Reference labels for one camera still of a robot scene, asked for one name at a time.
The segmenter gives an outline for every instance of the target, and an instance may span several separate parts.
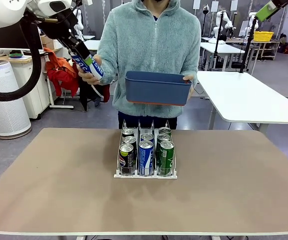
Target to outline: hand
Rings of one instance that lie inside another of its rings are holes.
[[[185,81],[190,80],[191,82],[193,82],[194,76],[193,76],[193,75],[184,76],[184,77],[183,77],[183,80],[185,80]],[[190,90],[189,90],[189,94],[188,94],[188,99],[191,98],[191,96],[193,95],[193,93],[194,93],[194,87],[193,87],[193,85],[191,85]]]
[[[98,65],[102,65],[102,58],[99,55],[94,55],[94,60]],[[84,82],[87,82],[89,85],[98,85],[99,80],[94,77],[91,73],[85,73],[83,69],[77,65],[78,75],[83,78]]]

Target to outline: teal fleece jacket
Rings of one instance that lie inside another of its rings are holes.
[[[195,86],[200,42],[200,23],[179,0],[170,0],[157,21],[141,0],[132,0],[108,16],[97,52],[104,71],[100,84],[118,74],[113,106],[124,114],[175,118],[183,107],[128,102],[125,76],[128,71],[193,75]]]

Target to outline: concrete floor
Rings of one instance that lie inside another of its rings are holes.
[[[288,55],[279,55],[275,61],[258,62],[254,76],[273,89],[288,96]],[[0,140],[0,175],[13,163],[16,157],[33,140],[33,138],[43,128],[118,128],[117,111],[112,107],[112,99],[109,103],[102,104],[100,108],[94,108],[89,104],[88,112],[80,112],[68,109],[49,109],[42,115],[41,120],[32,121],[32,132],[24,137],[15,140]],[[66,104],[75,105],[77,109],[82,109],[78,101],[70,100]],[[178,129],[180,130],[206,130],[211,111],[209,100],[192,97],[185,107],[184,113],[179,117]],[[229,123],[223,121],[218,115],[215,121],[215,129],[227,130]],[[233,123],[230,130],[250,130],[245,123]],[[288,157],[288,125],[272,124],[268,128],[267,137]],[[162,240],[160,236],[105,236],[96,239],[109,238],[113,240]],[[56,237],[39,236],[4,236],[0,235],[0,240],[55,240]],[[169,236],[169,240],[208,240],[207,236]],[[250,240],[288,240],[285,236],[251,236]]]

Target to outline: blue soda can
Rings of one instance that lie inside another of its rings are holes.
[[[141,141],[151,141],[152,143],[154,143],[154,135],[152,135],[150,133],[142,134],[140,136],[140,140]]]
[[[92,55],[89,55],[86,60],[83,60],[78,55],[71,55],[71,57],[84,72],[93,74],[97,80],[100,80],[103,77],[103,69],[97,64]]]
[[[154,144],[151,141],[139,143],[139,174],[151,175],[153,172]]]

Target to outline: white cabinet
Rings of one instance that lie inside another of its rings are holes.
[[[49,94],[46,79],[46,74],[43,73],[45,69],[45,57],[41,57],[42,72],[34,89],[23,97],[23,101],[30,119],[36,119],[48,106]],[[22,87],[29,79],[32,72],[32,62],[28,63],[11,63],[18,87]]]

